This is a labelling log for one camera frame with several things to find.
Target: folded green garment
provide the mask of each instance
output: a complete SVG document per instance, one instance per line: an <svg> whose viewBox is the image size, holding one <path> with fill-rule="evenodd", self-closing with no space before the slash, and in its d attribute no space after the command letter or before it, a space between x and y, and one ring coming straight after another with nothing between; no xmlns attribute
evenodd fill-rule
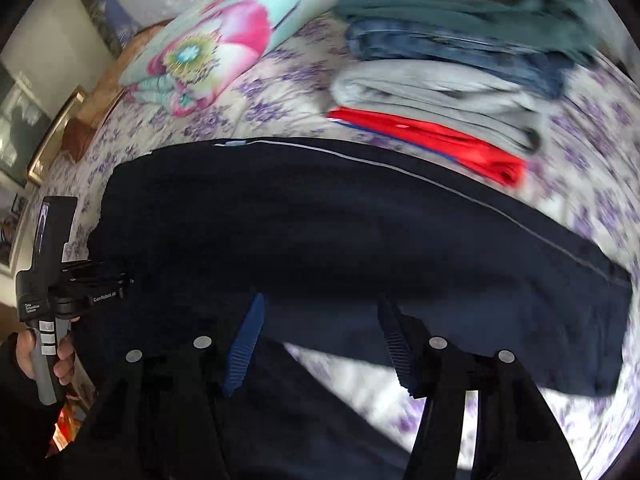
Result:
<svg viewBox="0 0 640 480"><path fill-rule="evenodd" d="M582 64L593 44L584 0L340 0L334 11L348 22L397 18L560 51Z"/></svg>

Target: round metal bolt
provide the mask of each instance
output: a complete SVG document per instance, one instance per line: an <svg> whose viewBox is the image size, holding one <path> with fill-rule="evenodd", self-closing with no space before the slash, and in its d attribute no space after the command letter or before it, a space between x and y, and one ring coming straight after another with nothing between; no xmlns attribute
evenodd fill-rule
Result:
<svg viewBox="0 0 640 480"><path fill-rule="evenodd" d="M436 350L442 350L447 347L447 340L443 337L432 337L429 339L429 345Z"/></svg>
<svg viewBox="0 0 640 480"><path fill-rule="evenodd" d="M211 346L211 343L213 343L213 341L209 336L206 335L201 335L200 337L197 337L193 340L193 345L196 348L206 348L208 346Z"/></svg>
<svg viewBox="0 0 640 480"><path fill-rule="evenodd" d="M137 363L142 359L142 352L140 350L130 350L127 352L125 359L130 363Z"/></svg>
<svg viewBox="0 0 640 480"><path fill-rule="evenodd" d="M502 361L503 363L509 364L513 363L516 360L516 356L508 350L500 350L498 352L498 359L500 359L500 361Z"/></svg>

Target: gold frame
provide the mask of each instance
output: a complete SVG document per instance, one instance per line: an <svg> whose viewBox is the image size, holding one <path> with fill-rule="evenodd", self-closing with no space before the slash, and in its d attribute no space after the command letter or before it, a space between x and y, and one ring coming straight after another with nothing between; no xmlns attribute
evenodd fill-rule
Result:
<svg viewBox="0 0 640 480"><path fill-rule="evenodd" d="M40 141L38 149L27 166L27 179L36 186L42 186L49 167L58 156L60 145L62 144L62 136L65 132L66 124L71 118L71 113L75 111L75 108L81 105L86 98L86 90L81 86L76 88L69 99L66 100L56 115L56 118L53 119L47 129L47 133L45 133Z"/></svg>

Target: white piping stripe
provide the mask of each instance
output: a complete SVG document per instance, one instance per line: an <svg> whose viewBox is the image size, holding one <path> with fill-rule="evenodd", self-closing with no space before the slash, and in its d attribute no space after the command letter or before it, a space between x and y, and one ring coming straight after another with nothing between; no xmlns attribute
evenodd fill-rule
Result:
<svg viewBox="0 0 640 480"><path fill-rule="evenodd" d="M571 253L570 251L568 251L564 247L561 247L558 244L552 242L551 240L548 240L547 238L543 237L542 235L539 235L537 232L532 231L526 225L521 224L516 219L514 219L514 218L510 217L509 215L507 215L507 213L499 210L497 207L494 207L492 205L486 204L486 203L484 203L484 202L482 202L480 200L476 200L475 198L472 198L472 197L470 197L468 195L465 195L464 193L459 192L459 191L457 191L455 189L451 189L450 187L444 186L444 184L440 184L440 183L438 183L438 182L436 182L434 180L431 180L430 178L426 178L424 176L416 175L415 173L411 173L410 171L403 170L402 168L396 168L395 166L391 166L391 165L385 164L383 162L375 162L373 160L366 160L364 158L357 158L355 156L344 155L343 153L332 152L331 150L326 150L324 148L317 148L315 146L305 146L304 144L295 144L293 142L279 142L277 140L249 140L249 141L246 141L244 144L232 144L232 145L230 145L230 147L233 147L233 146L236 146L236 147L238 147L238 146L248 146L249 144L276 144L277 146L291 146L291 147L294 147L294 148L305 148L306 150L313 150L315 152L328 153L330 155L339 156L340 158L344 158L346 160L352 160L354 162L363 162L364 164L370 164L372 166L378 166L380 168L387 168L388 170L397 171L398 173L402 173L402 174L405 174L407 176L412 176L414 178L418 178L419 180L423 180L425 182L429 182L430 184L433 184L434 186L437 186L437 187L439 187L441 189L444 189L446 191L452 192L452 193L454 193L454 194L456 194L458 196L461 196L462 198L466 198L470 202L473 202L473 203L476 203L478 205L481 205L482 207L490 209L490 210L498 213L499 215L504 216L507 220L510 220L511 222L516 224L518 227L520 227L521 229L525 230L527 233L531 234L532 236L535 236L538 240L544 242L545 244L549 245L550 247L553 247L556 250L560 251L561 253L565 254L566 256L571 258L577 264L580 264L582 266L588 267L589 269L593 270L594 272L599 274L601 277L603 277L608 282L614 283L615 285L624 286L626 288L630 287L630 284L628 282L625 282L625 281L620 280L618 278L611 278L611 277L607 276L606 273L604 273L598 267L594 266L591 262L588 262L587 260L583 260L582 258L580 258L578 256L575 256L573 253ZM214 144L214 146L225 147L225 144Z"/></svg>

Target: folded blue jeans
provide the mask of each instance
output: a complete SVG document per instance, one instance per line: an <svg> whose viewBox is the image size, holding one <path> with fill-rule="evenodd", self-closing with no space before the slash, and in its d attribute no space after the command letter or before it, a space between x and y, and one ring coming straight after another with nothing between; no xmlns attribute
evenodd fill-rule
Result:
<svg viewBox="0 0 640 480"><path fill-rule="evenodd" d="M549 99L562 95L562 70L574 62L561 52L393 19L358 20L346 34L351 53L361 60L428 59L465 64L522 85Z"/></svg>

